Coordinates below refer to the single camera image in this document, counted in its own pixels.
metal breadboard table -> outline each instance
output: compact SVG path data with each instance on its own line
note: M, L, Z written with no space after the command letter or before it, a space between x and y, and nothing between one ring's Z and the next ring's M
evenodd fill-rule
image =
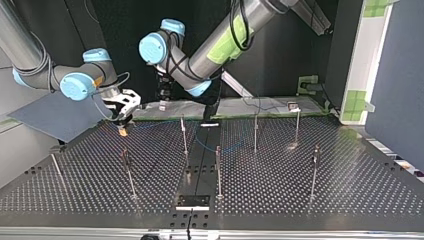
M143 122L127 138L104 124L0 191L0 226L171 230L423 232L424 187L332 117ZM320 146L314 196L313 151ZM218 198L219 159L223 198ZM138 198L123 171L127 147ZM177 211L208 196L206 211Z

green tape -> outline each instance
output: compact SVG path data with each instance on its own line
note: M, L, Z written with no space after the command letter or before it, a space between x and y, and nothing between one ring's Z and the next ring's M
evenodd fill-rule
M246 31L243 20L240 16L234 19L234 32L239 43L246 40ZM216 64L223 64L228 58L236 59L241 55L240 49L237 47L230 27L227 28L225 33L219 38L212 49L209 51L207 57L209 60Z
M344 105L343 121L360 121L362 112L365 110L366 91L347 92L347 98Z
M383 17L388 5L389 0L367 0L363 17Z

black cable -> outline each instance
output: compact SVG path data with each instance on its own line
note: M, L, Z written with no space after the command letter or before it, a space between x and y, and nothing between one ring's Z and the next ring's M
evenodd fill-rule
M316 4L317 4L317 0L315 0L314 1L314 4L312 5L312 16L311 16L311 22L309 24L309 27L311 29L313 29L312 28L312 25L313 25L313 22L314 22ZM314 42L313 42L313 40L311 40L311 64L314 63L313 50L314 50ZM334 110L336 111L336 113L340 116L340 112L339 112L339 110L337 110L336 105L334 105L334 103L331 101L330 97L328 96L327 91L325 90L324 84L323 83L320 83L320 84L321 84L321 87L322 87L322 91L324 92L324 95L326 96L327 100L330 102L330 105L332 106L332 108L334 108Z
M322 91L324 92L325 96L327 97L327 100L328 100L328 101L330 102L330 104L333 106L334 111L336 111L336 113L337 113L339 116L341 116L341 115L340 115L339 110L337 110L337 107L333 104L333 102L331 101L330 97L328 96L327 91L325 90L325 87L324 87L324 84L323 84L323 83L321 83L321 87L322 87Z
M244 24L244 28L245 28L245 33L246 33L246 39L243 43L240 43L237 35L236 35L236 31L234 29L234 12L235 10L237 10L236 8L236 0L232 0L231 1L231 9L230 9L230 31L231 31L231 36L233 38L234 43L236 44L237 48L240 49L241 51L247 51L250 49L250 47L253 44L253 37L250 37L250 28L249 28L249 20L247 18L246 15L246 9L244 6L244 0L239 0L239 5L240 5L240 13L243 19L243 24Z

gray panel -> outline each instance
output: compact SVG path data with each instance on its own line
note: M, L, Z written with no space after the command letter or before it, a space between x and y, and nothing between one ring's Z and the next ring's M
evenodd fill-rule
M424 169L424 1L394 4L381 56L366 130L369 134Z
M0 68L7 67L12 67L12 63L10 62L6 54L3 52L3 50L0 48Z
M0 84L0 116L15 111L48 93L17 84L13 79L11 68L0 69Z
M190 217L173 212L178 179L186 176L178 121L139 123L128 138L106 124L59 157L66 188L47 162L29 181L0 198L0 225L162 229L184 228L181 223L191 221L196 229L423 231L422 183L358 139L355 131L334 118L302 118L299 145L289 149L295 119L260 119L255 155L252 123L224 120L221 134L199 132L199 141L208 147L219 139L222 146L224 199L215 202L215 210ZM192 146L197 125L187 122ZM317 143L322 165L310 204L311 156ZM122 172L123 146L135 160L138 202L130 198ZM202 162L209 169L211 162L206 160L213 154L213 149L204 150L199 170L204 169ZM209 181L216 176L197 174L197 192L216 188Z
M0 133L0 188L43 160L57 143L22 124Z
M343 101L362 5L363 0L340 0L337 9L325 80L329 98L337 107L340 107Z
M96 96L95 100L109 115L100 96ZM48 94L9 116L64 142L71 141L103 119L91 98L76 102L60 92Z

